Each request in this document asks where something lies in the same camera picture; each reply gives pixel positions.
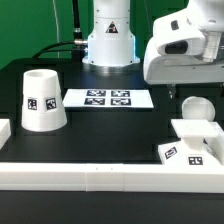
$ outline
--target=white plastic border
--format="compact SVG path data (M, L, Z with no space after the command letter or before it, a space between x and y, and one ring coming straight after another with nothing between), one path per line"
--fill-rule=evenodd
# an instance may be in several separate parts
M224 193L224 167L0 163L0 190Z

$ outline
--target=upside-down cup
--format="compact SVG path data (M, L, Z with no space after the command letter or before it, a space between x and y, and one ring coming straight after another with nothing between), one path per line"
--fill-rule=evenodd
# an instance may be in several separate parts
M31 70L23 77L22 127L35 132L53 131L67 123L56 71Z

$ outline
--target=black label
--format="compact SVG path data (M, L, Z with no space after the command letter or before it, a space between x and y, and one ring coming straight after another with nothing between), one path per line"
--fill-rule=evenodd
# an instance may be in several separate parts
M56 109L57 108L56 99L55 98L47 99L46 100L46 107L47 107L47 110Z
M108 27L106 33L118 33L117 28L116 28L114 22L112 22L112 23L110 24L110 26Z
M114 90L111 91L111 96L112 97L130 97L130 91L125 91L125 90Z
M37 100L28 99L28 110L37 110Z
M203 165L203 159L199 156L192 156L188 157L189 165L191 166L202 166Z
M106 91L105 90L88 90L87 96L92 96L92 97L106 96Z
M166 159L170 159L171 157L173 157L175 154L177 154L177 149L176 147L173 147L172 149L170 149L169 151L167 151L165 153Z
M105 105L105 99L103 99L103 98L86 98L85 105L103 106L103 105Z
M131 106L131 99L111 99L112 106Z

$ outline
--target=printed marker sheet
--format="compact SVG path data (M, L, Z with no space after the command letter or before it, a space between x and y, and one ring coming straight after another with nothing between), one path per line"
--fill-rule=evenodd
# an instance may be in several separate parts
M65 107L154 108L148 90L69 89Z

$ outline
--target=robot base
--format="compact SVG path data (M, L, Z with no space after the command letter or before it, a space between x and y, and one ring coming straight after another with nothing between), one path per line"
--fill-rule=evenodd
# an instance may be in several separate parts
M140 59L136 58L136 60L130 65L109 67L109 66L99 66L99 65L90 64L88 63L88 57L86 56L83 59L83 68L86 70L91 70L91 71L102 73L102 74L127 73L130 71L138 70L140 68Z

